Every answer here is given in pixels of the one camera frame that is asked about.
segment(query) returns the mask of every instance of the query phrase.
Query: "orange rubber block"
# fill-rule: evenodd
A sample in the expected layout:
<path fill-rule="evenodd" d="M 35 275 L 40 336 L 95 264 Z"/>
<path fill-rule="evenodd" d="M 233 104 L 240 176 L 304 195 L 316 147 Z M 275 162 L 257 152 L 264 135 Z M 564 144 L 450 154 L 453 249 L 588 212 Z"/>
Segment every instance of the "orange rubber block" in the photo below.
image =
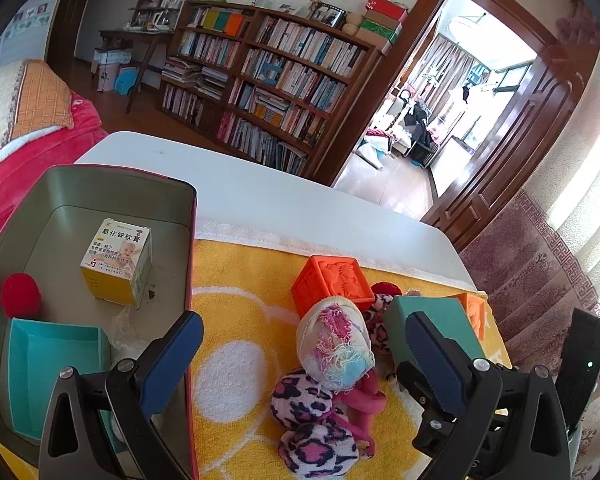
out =
<path fill-rule="evenodd" d="M 471 323 L 478 341 L 484 341 L 484 306 L 486 301 L 468 292 L 447 297 L 458 298 L 466 316 L 469 318 L 469 323 Z"/>
<path fill-rule="evenodd" d="M 355 258 L 311 256 L 291 287 L 300 317 L 318 301 L 343 296 L 364 312 L 376 300 Z"/>

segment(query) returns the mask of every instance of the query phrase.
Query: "red yarn ball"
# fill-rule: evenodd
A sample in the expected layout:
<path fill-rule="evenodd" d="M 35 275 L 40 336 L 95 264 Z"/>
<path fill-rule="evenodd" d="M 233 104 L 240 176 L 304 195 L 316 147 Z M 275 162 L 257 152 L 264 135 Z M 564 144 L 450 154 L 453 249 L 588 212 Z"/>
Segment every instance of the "red yarn ball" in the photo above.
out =
<path fill-rule="evenodd" d="M 2 282 L 0 306 L 7 317 L 36 317 L 40 311 L 41 300 L 36 281 L 24 272 L 12 274 Z"/>
<path fill-rule="evenodd" d="M 402 295 L 400 287 L 389 282 L 377 282 L 371 286 L 371 290 L 374 294 L 387 294 L 389 296 Z"/>

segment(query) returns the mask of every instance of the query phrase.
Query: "yellow towel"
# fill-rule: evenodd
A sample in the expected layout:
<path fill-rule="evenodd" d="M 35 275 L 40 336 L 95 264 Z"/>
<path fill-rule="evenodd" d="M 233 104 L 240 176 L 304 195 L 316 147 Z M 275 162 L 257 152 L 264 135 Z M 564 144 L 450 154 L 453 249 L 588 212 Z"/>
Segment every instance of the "yellow towel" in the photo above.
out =
<path fill-rule="evenodd" d="M 276 453 L 283 428 L 269 415 L 277 378 L 299 365 L 298 314 L 291 285 L 305 256 L 202 240 L 194 253 L 192 309 L 205 323 L 205 338 L 191 365 L 195 446 L 203 480 L 292 478 Z M 392 282 L 424 296 L 459 289 L 380 270 L 363 269 L 370 284 Z M 485 354 L 510 366 L 491 309 Z M 374 421 L 377 452 L 346 474 L 363 478 L 417 478 L 427 459 L 411 447 L 422 411 L 397 386 L 381 381 L 388 397 Z"/>

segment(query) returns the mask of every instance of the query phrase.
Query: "blue potty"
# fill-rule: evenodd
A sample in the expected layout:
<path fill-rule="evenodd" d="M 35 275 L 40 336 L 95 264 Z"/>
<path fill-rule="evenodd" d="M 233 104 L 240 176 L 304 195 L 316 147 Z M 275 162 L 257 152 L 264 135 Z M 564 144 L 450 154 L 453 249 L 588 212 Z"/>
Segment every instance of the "blue potty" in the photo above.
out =
<path fill-rule="evenodd" d="M 138 70 L 127 70 L 118 76 L 114 85 L 114 90 L 120 95 L 127 95 L 132 89 L 133 85 L 136 84 L 136 77 L 138 76 Z"/>

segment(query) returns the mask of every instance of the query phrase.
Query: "pillow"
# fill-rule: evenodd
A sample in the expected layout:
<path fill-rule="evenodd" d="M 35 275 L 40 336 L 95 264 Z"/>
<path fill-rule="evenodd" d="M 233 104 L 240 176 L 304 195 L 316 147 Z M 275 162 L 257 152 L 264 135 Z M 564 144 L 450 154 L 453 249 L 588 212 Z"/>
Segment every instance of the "pillow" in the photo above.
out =
<path fill-rule="evenodd" d="M 51 126 L 74 127 L 71 91 L 48 64 L 30 59 L 22 82 L 18 116 L 10 140 Z"/>
<path fill-rule="evenodd" d="M 18 96 L 26 68 L 26 59 L 0 67 L 0 150 L 11 140 L 11 130 L 18 113 Z"/>

